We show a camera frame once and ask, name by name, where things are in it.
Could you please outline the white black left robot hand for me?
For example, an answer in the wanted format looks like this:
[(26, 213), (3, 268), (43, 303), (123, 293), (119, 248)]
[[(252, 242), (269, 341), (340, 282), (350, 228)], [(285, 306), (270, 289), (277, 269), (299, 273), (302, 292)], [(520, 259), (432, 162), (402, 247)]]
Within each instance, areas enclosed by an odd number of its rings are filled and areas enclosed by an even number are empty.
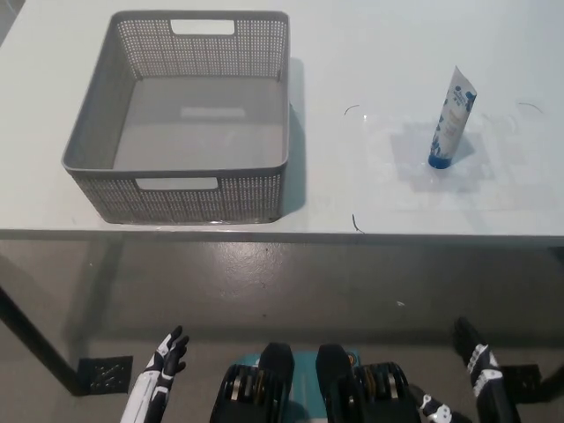
[(178, 325), (155, 349), (140, 373), (122, 413), (121, 423), (160, 423), (167, 408), (175, 377), (185, 368), (189, 336)]

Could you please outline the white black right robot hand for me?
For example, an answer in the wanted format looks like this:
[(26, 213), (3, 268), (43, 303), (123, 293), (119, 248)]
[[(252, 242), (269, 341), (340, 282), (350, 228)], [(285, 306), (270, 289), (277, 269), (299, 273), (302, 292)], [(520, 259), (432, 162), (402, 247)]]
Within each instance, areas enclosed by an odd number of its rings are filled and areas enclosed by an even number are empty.
[[(519, 422), (521, 418), (506, 390), (501, 366), (491, 346), (464, 317), (454, 323), (453, 345), (470, 377), (479, 421)], [(410, 393), (419, 411), (430, 422), (470, 420), (414, 384), (410, 386)]]

